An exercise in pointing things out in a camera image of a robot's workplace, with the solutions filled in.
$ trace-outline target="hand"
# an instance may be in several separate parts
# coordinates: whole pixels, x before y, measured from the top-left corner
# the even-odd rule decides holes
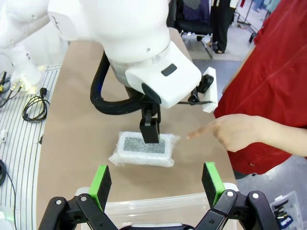
[[[259,116],[245,114],[222,116],[208,125],[191,132],[187,139],[213,132],[213,135],[228,151],[236,152],[251,143],[260,142],[261,132],[265,130],[261,119]]]

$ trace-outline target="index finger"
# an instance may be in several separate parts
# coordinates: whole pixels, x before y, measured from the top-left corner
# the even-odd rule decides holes
[[[187,136],[187,139],[199,137],[202,134],[205,134],[209,131],[212,131],[212,129],[213,129],[213,123],[209,123],[208,125],[206,125],[204,127],[200,127],[199,129],[189,133],[188,136]]]

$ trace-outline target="cardboard surface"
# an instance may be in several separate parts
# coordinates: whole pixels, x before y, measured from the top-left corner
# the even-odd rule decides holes
[[[189,57],[175,29],[171,39]],[[173,151],[172,168],[125,165],[117,167],[112,155],[120,131],[139,132],[141,112],[111,116],[90,102],[90,87],[103,48],[94,42],[72,42],[62,65],[48,110],[37,182],[37,227],[50,198],[73,198],[80,187],[90,186],[98,165],[108,164],[112,187],[108,201],[129,201],[203,192],[201,174],[205,161],[214,161],[223,182],[235,183],[228,155],[206,134],[186,140],[186,135],[214,119],[202,106],[176,105],[162,109],[161,133],[181,136]],[[109,101],[126,99],[127,93],[112,69],[103,86]]]

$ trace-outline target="purple cloth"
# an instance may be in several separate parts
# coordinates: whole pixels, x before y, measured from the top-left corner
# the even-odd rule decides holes
[[[194,10],[183,4],[183,15],[185,20],[202,21],[209,23],[209,1],[201,0],[201,3],[197,10]]]

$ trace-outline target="red shirt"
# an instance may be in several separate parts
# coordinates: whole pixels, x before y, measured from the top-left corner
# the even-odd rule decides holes
[[[282,0],[264,22],[255,44],[215,116],[259,115],[307,128],[307,0]],[[228,155],[233,168],[246,174],[265,173],[291,156],[263,143]]]

